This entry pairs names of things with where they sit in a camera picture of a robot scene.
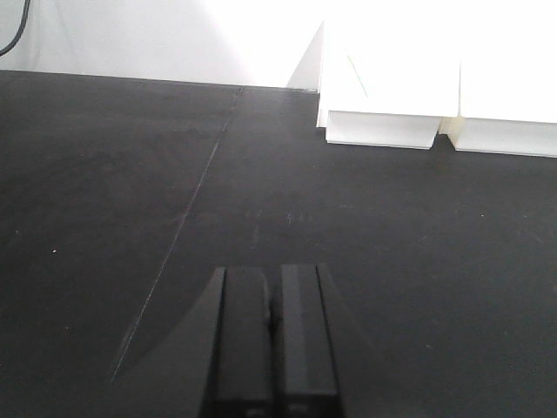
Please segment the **white object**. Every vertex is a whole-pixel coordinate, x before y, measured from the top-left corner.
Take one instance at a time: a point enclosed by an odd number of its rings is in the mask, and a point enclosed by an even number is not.
[[[327,142],[430,148],[441,118],[456,117],[459,105],[459,60],[439,60],[450,42],[439,40],[439,2],[345,12],[325,22],[317,125]]]

